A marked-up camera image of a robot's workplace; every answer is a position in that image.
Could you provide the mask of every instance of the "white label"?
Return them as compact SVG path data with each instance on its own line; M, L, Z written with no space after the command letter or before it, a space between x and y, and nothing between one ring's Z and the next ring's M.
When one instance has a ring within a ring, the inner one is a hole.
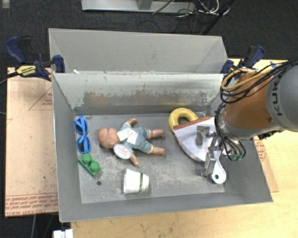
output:
M123 141L133 135L137 135L137 133L131 128L123 129L117 132L117 136L119 137L120 141Z
M127 142L133 145L136 144L137 136L137 133L135 135L131 135L130 137L128 137Z

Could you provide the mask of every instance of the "paper cup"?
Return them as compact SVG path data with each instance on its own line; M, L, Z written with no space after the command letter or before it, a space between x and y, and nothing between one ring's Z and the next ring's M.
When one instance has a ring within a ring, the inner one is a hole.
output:
M141 193L149 188L149 176L126 169L124 178L124 193Z

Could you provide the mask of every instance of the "blue clamp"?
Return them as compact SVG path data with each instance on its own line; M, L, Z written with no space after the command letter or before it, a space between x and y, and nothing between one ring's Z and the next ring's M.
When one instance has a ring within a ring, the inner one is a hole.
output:
M65 72L64 60L60 55L53 56L52 61L56 66L56 72L58 73Z
M21 39L18 39L17 36L13 36L9 40L7 40L4 45L8 53L12 57L16 58L18 61L18 65L15 67L16 73L18 73L22 77L38 77L50 81L50 72L45 69L45 66L55 64L56 72L65 72L64 61L60 55L53 56L53 59L48 62L40 62L37 59L33 59L30 53L30 42L30 37L23 37ZM29 71L28 73L20 73L20 70L22 71L23 68L27 65L35 66L35 68L31 68L31 71Z
M233 65L234 62L232 60L227 60L221 69L221 73L227 74L233 68Z
M18 37L13 36L7 42L5 43L5 49L8 51L10 56L14 57L17 59L19 64L26 63L26 58L23 55L19 45L18 45Z
M251 59L251 61L248 63L248 65L247 65L248 68L253 68L253 66L257 62L259 62L265 54L264 49L260 45L257 45L256 47L257 47L256 53L253 56L253 58Z

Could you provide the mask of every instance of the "tag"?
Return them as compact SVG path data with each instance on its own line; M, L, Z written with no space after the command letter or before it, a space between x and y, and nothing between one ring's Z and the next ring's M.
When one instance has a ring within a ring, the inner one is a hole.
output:
M123 144L115 144L114 146L114 153L121 159L130 159L131 158L131 151L124 146Z
M133 135L137 135L137 133L131 128L123 129L117 132L117 136L119 137L120 141L123 141Z
M130 137L128 137L127 142L135 145L136 144L136 140L137 140L137 136L138 136L137 133L135 135L131 135Z

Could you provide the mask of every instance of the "cardboard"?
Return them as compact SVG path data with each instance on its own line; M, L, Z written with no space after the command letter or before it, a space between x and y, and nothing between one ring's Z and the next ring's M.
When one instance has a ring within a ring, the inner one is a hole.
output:
M5 216L58 211L52 83L7 81Z

